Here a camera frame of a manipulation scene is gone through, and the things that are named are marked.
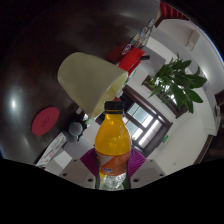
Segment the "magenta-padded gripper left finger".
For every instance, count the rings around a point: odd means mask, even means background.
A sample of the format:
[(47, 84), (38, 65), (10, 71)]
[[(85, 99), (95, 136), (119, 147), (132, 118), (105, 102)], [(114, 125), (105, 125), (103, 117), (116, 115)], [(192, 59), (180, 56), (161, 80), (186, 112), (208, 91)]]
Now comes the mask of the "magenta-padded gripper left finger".
[(95, 149), (90, 149), (80, 159), (72, 159), (59, 176), (78, 186), (98, 189), (100, 184), (99, 164)]

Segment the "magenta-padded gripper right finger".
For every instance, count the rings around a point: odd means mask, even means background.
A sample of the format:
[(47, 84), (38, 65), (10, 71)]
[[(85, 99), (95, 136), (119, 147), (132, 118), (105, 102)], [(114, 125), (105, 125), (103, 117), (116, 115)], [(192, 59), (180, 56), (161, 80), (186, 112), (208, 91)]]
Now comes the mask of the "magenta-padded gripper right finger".
[(146, 159), (136, 149), (131, 150), (127, 174), (131, 189), (143, 187), (166, 176), (155, 160)]

